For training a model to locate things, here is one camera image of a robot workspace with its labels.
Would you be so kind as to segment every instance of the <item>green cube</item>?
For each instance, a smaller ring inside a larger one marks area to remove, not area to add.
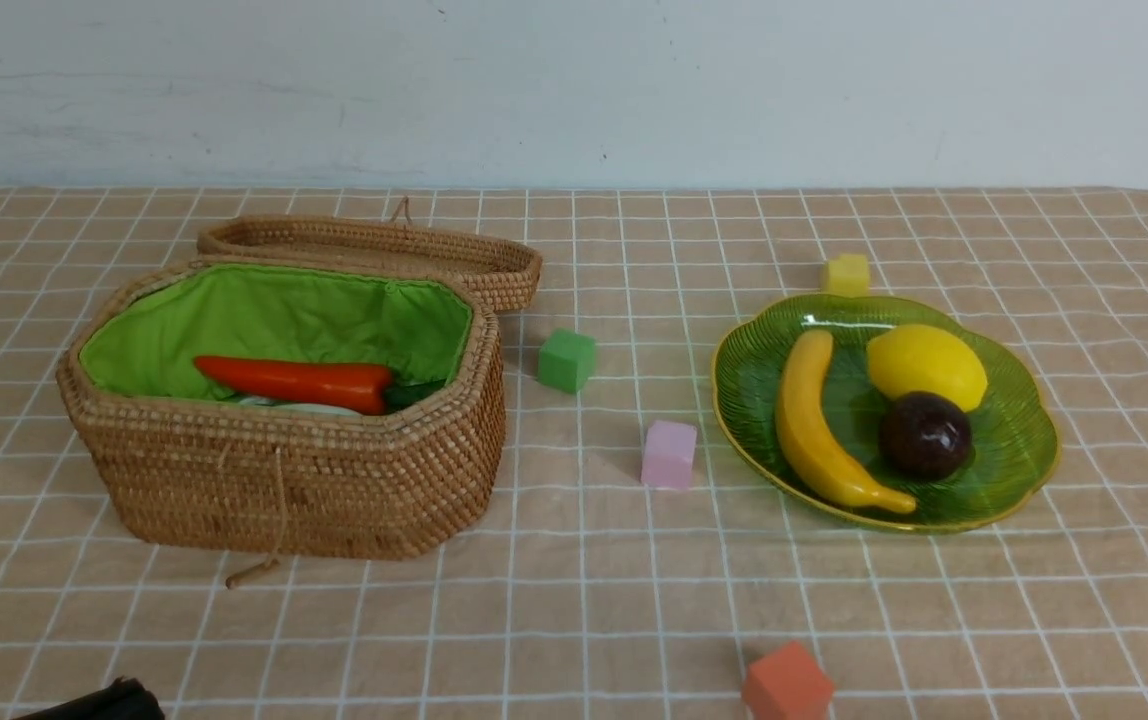
[[[596,340],[559,328],[538,349],[538,382],[574,395],[596,372]]]

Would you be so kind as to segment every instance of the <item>toy banana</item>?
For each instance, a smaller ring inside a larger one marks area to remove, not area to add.
[[[788,353],[774,404],[779,449],[792,470],[822,498],[845,508],[877,506],[907,514],[916,510],[916,498],[877,483],[827,427],[822,386],[832,351],[831,333],[812,330],[804,332]]]

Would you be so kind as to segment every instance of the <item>white wall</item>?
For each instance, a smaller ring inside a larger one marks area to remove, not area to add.
[[[0,184],[1148,186],[1148,0],[0,0]]]

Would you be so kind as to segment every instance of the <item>yellow plate rim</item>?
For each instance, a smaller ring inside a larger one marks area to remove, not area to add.
[[[1010,357],[1017,361],[1018,365],[1023,367],[1023,372],[1027,373],[1027,378],[1030,378],[1032,384],[1034,385],[1037,400],[1040,401],[1041,413],[1045,415],[1045,418],[1050,421],[1050,428],[1054,429],[1054,459],[1050,460],[1050,465],[1047,470],[1045,470],[1045,474],[1041,477],[1041,479],[1037,480],[1035,483],[1032,483],[1032,487],[1027,488],[1027,491],[1023,493],[1023,496],[1018,498],[1017,502],[1014,502],[1014,505],[1011,508],[1004,510],[1003,512],[998,512],[998,514],[991,514],[987,516],[987,518],[971,520],[968,522],[944,522],[936,525],[925,525],[921,522],[897,522],[890,520],[874,520],[872,518],[866,518],[866,516],[856,514],[856,512],[852,512],[838,508],[836,505],[831,505],[831,503],[822,502],[821,500],[813,498],[806,495],[806,493],[799,491],[799,489],[790,486],[790,483],[786,483],[785,480],[783,480],[783,478],[778,478],[778,475],[775,475],[774,473],[771,473],[770,470],[761,465],[760,462],[757,462],[754,457],[748,455],[747,450],[744,450],[742,443],[739,443],[737,439],[734,438],[734,434],[730,432],[729,427],[726,427],[726,418],[721,415],[720,384],[718,384],[716,381],[716,361],[721,356],[721,348],[726,347],[726,341],[728,341],[729,338],[732,336],[735,332],[738,332],[743,327],[746,327],[746,325],[751,325],[752,323],[760,320],[761,316],[768,313],[770,310],[774,309],[774,307],[778,307],[779,304],[783,304],[783,302],[812,300],[819,297],[840,300],[843,302],[859,301],[859,300],[862,301],[876,300],[881,302],[886,300],[893,300],[895,302],[903,302],[903,304],[907,305],[922,307],[922,309],[929,310],[930,313],[938,315],[940,316],[940,318],[944,318],[946,323],[954,325],[955,331],[964,334],[964,336],[977,338],[977,340],[991,342],[995,347],[999,347],[1000,350],[1002,350],[1004,354],[1008,354]],[[882,531],[893,531],[898,533],[912,533],[912,534],[954,534],[954,533],[964,533],[968,531],[975,531],[982,527],[986,527],[986,525],[1002,521],[1003,519],[1009,518],[1009,516],[1016,514],[1016,512],[1025,508],[1027,503],[1031,502],[1032,497],[1034,497],[1035,494],[1040,491],[1046,483],[1049,482],[1050,478],[1054,477],[1055,471],[1058,470],[1060,463],[1063,460],[1063,438],[1062,434],[1058,433],[1058,424],[1054,421],[1054,419],[1049,415],[1049,410],[1046,409],[1046,404],[1048,404],[1048,398],[1046,398],[1045,387],[1035,380],[1035,374],[1032,374],[1032,370],[1031,367],[1027,367],[1027,363],[1025,363],[1025,361],[1023,361],[1022,357],[1014,355],[1014,351],[1009,350],[1009,347],[1004,346],[1004,343],[996,342],[994,340],[991,340],[990,336],[984,336],[984,334],[978,334],[976,332],[968,330],[967,327],[964,327],[964,325],[957,323],[957,320],[952,318],[952,316],[939,310],[938,307],[926,305],[925,302],[921,302],[920,300],[912,300],[909,297],[899,297],[893,295],[891,296],[866,295],[862,297],[847,297],[844,295],[833,295],[833,293],[825,293],[825,292],[806,292],[806,293],[799,293],[799,295],[790,295],[781,300],[775,300],[769,305],[766,305],[765,309],[760,311],[760,313],[754,315],[751,320],[734,325],[732,328],[729,328],[729,331],[726,332],[723,336],[721,336],[720,342],[716,342],[716,350],[712,353],[712,361],[708,367],[708,379],[712,382],[712,413],[716,416],[716,425],[720,425],[721,432],[726,434],[726,441],[728,441],[730,446],[734,447],[734,450],[738,452],[738,455],[743,457],[743,459],[748,465],[751,465],[752,469],[757,471],[757,473],[760,473],[761,475],[765,477],[765,479],[770,480],[770,483],[774,483],[774,486],[776,488],[779,488],[781,491],[788,493],[788,495],[793,496],[797,500],[806,503],[806,505],[810,505],[813,506],[813,509],[817,511],[827,512],[827,514],[832,514],[835,516],[835,518],[840,518],[845,521],[853,522],[855,525],[861,525],[861,527],[875,528]]]

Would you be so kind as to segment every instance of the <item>yellow cube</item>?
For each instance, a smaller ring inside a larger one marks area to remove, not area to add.
[[[829,295],[859,297],[867,295],[871,287],[871,273],[863,255],[843,254],[828,260],[822,268],[822,291]]]

